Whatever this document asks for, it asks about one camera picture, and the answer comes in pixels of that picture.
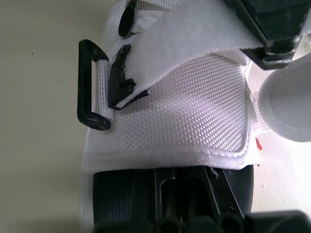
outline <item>white fabric padding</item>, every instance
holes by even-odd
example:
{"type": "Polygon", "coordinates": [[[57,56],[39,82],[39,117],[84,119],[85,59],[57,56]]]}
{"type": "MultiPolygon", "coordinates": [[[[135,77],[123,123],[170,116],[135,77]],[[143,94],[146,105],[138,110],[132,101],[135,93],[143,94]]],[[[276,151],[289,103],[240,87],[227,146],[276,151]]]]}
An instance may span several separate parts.
{"type": "Polygon", "coordinates": [[[269,75],[259,91],[258,106],[266,124],[280,136],[311,141],[311,54],[269,75]]]}
{"type": "Polygon", "coordinates": [[[111,130],[89,129],[83,170],[257,163],[245,85],[242,66],[219,55],[183,64],[116,111],[111,130]]]}

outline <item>black plastic buckle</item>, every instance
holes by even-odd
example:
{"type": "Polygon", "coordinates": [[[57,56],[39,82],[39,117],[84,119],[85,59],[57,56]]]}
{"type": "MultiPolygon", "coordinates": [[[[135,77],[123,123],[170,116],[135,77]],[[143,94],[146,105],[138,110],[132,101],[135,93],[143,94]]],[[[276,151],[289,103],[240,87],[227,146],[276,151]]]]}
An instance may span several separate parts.
{"type": "Polygon", "coordinates": [[[117,104],[134,92],[136,83],[133,79],[125,79],[125,61],[131,50],[131,45],[124,45],[116,54],[116,60],[112,64],[108,83],[108,107],[114,110],[121,110],[136,100],[148,96],[148,90],[143,91],[124,107],[118,108],[117,104]]]}
{"type": "Polygon", "coordinates": [[[107,55],[92,41],[79,42],[78,119],[92,129],[104,131],[111,128],[110,121],[92,112],[92,61],[99,60],[109,61],[107,55]]]}
{"type": "Polygon", "coordinates": [[[262,69],[284,68],[292,62],[311,0],[223,0],[263,44],[242,50],[262,69]]]}

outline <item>white fabric edge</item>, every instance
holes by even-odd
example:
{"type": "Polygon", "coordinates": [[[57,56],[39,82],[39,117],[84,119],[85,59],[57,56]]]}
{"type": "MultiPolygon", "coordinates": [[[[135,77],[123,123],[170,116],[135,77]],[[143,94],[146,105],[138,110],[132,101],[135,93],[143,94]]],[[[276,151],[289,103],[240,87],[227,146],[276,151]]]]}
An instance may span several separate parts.
{"type": "Polygon", "coordinates": [[[94,230],[93,215],[93,174],[81,172],[80,180],[80,233],[92,233],[94,230]]]}

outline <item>white velcro strap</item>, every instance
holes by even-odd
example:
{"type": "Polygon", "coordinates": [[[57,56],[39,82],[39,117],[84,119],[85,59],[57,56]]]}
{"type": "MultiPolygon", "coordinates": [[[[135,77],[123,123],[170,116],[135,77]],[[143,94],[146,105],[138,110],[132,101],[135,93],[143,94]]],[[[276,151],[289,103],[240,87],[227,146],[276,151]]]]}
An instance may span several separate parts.
{"type": "MultiPolygon", "coordinates": [[[[311,24],[306,23],[305,32],[311,24]]],[[[260,42],[221,0],[195,0],[165,12],[132,44],[126,79],[134,92],[117,104],[122,108],[170,71],[207,53],[261,47],[260,42]]]]}

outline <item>woven nylon fabric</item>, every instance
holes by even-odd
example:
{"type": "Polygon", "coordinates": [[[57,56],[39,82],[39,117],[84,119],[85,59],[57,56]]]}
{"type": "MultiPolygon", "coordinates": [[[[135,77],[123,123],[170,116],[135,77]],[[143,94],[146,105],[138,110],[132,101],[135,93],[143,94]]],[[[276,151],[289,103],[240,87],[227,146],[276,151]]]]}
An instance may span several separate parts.
{"type": "Polygon", "coordinates": [[[251,213],[254,193],[254,166],[248,165],[241,170],[224,169],[242,215],[251,213]]]}
{"type": "MultiPolygon", "coordinates": [[[[252,209],[254,167],[224,169],[243,216],[252,209]]],[[[131,216],[134,170],[99,172],[93,178],[94,224],[129,221],[131,216]]]]}
{"type": "Polygon", "coordinates": [[[83,170],[197,165],[241,169],[258,160],[256,151],[246,156],[249,103],[237,63],[207,54],[183,64],[150,92],[115,112],[111,130],[89,130],[83,170]]]}
{"type": "Polygon", "coordinates": [[[93,176],[94,224],[129,221],[134,170],[99,172],[93,176]]]}

